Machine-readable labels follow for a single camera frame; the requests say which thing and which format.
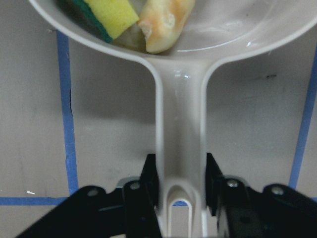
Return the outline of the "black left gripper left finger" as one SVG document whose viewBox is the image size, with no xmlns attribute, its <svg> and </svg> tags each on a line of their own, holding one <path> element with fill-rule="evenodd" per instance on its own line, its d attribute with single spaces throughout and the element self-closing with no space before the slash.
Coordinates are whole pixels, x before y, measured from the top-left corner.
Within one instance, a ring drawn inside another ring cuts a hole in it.
<svg viewBox="0 0 317 238">
<path fill-rule="evenodd" d="M 152 204 L 157 207 L 159 204 L 159 177 L 156 167 L 156 155 L 148 154 L 140 175 L 140 182 L 146 186 Z"/>
</svg>

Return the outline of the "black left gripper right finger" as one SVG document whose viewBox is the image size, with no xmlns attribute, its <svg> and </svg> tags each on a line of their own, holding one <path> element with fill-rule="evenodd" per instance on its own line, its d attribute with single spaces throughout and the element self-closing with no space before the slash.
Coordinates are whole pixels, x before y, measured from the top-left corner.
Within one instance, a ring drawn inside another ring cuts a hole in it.
<svg viewBox="0 0 317 238">
<path fill-rule="evenodd" d="M 223 173 L 212 153 L 207 153 L 205 172 L 206 205 L 212 216 L 216 216 L 218 205 L 219 183 L 223 179 Z"/>
</svg>

